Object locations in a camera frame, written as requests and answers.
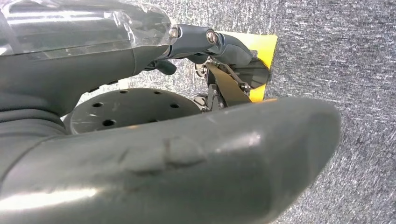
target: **gray plastic arm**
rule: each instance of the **gray plastic arm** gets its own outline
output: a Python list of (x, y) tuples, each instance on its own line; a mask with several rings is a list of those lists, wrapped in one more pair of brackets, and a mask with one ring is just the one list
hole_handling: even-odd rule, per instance
[(333, 106), (303, 98), (76, 136), (16, 122), (1, 124), (19, 138), (1, 147), (26, 149), (3, 167), (2, 224), (266, 223), (315, 180), (340, 132)]

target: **metal screw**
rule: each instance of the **metal screw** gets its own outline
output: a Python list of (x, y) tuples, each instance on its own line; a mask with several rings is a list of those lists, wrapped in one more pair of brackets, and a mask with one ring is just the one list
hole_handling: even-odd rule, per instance
[(217, 35), (213, 30), (208, 30), (206, 38), (210, 44), (215, 44), (217, 42)]
[(169, 30), (169, 36), (171, 38), (178, 38), (179, 37), (179, 31), (175, 28)]

